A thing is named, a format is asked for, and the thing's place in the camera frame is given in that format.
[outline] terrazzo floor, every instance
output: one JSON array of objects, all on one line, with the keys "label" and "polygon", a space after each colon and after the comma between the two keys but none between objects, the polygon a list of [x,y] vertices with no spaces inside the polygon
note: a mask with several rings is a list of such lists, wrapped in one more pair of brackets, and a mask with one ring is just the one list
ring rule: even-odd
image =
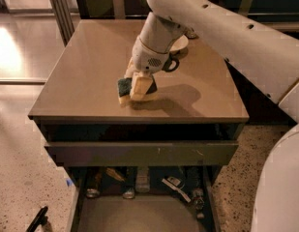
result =
[{"label": "terrazzo floor", "polygon": [[[55,19],[0,14],[0,28],[10,32],[21,56],[16,71],[0,64],[0,77],[47,78],[64,49]],[[49,225],[37,231],[66,231],[75,187],[68,187],[66,173],[48,157],[45,140],[27,118],[41,89],[0,85],[0,232],[25,231],[43,205],[49,207]],[[250,231],[262,165],[287,131],[288,126],[244,127],[239,149],[213,186],[222,231]]]}]

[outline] wooden table surface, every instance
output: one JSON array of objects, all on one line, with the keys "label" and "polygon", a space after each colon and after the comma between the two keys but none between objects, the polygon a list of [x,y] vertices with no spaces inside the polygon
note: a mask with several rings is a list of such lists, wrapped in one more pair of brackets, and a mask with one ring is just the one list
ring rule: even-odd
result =
[{"label": "wooden table surface", "polygon": [[155,74],[158,98],[122,107],[122,78],[143,20],[82,20],[29,116],[101,123],[244,123],[249,116],[224,60],[200,39],[177,71]]}]

